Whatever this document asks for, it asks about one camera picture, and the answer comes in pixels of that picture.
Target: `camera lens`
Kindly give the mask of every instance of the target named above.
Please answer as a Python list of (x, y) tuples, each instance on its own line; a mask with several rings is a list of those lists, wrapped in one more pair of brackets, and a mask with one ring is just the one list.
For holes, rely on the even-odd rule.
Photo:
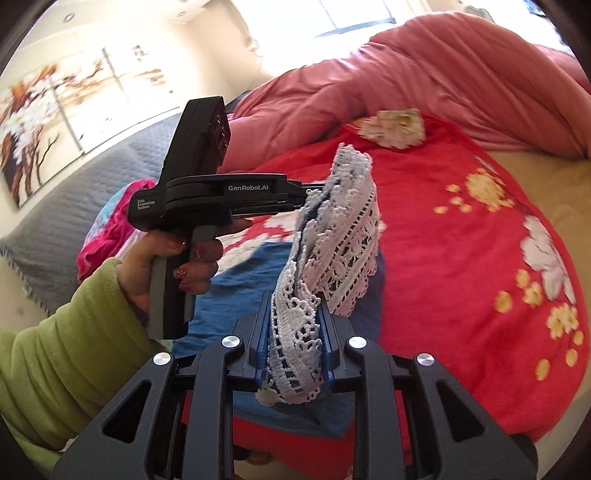
[(217, 133), (222, 126), (222, 118), (218, 115), (216, 119), (213, 121), (213, 133)]

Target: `lace doily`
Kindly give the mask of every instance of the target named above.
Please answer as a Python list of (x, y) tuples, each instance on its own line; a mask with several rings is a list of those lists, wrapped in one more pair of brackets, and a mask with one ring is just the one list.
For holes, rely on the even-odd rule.
[(408, 110), (382, 110), (375, 116), (355, 121), (358, 135), (380, 147), (404, 150), (425, 142), (425, 123), (416, 108)]
[(377, 270), (379, 210), (371, 158), (341, 144), (322, 191), (300, 210), (290, 257), (272, 297), (268, 381), (257, 398), (299, 404), (323, 382), (318, 292), (349, 316)]

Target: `green fleece sleeve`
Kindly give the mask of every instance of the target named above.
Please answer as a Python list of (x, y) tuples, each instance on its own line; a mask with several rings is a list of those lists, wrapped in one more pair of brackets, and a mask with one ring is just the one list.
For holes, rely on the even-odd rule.
[(107, 260), (72, 301), (19, 334), (0, 329), (0, 413), (46, 475), (59, 451), (146, 363), (148, 339)]

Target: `fingernail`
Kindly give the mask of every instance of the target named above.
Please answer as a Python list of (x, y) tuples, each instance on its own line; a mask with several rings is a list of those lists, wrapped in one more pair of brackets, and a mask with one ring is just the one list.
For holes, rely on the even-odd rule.
[(171, 238), (170, 240), (168, 240), (168, 247), (171, 250), (178, 250), (179, 248), (182, 248), (182, 250), (184, 250), (187, 247), (187, 242), (180, 238)]
[(185, 271), (184, 268), (177, 268), (174, 272), (173, 272), (174, 278), (176, 279), (186, 279), (187, 278), (187, 272)]
[(204, 258), (207, 258), (208, 253), (209, 248), (207, 248), (207, 245), (198, 244), (195, 246), (193, 256), (195, 260), (202, 260)]

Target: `pink duvet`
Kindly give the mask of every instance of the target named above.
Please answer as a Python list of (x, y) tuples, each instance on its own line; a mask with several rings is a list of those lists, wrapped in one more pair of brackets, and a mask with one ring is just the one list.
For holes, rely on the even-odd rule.
[(286, 72), (250, 93), (230, 123), (220, 171), (255, 168), (362, 115), (405, 108), (452, 121), (489, 150), (586, 158), (591, 96), (575, 80), (586, 85), (580, 67), (564, 60), (479, 17), (416, 17), (347, 58)]

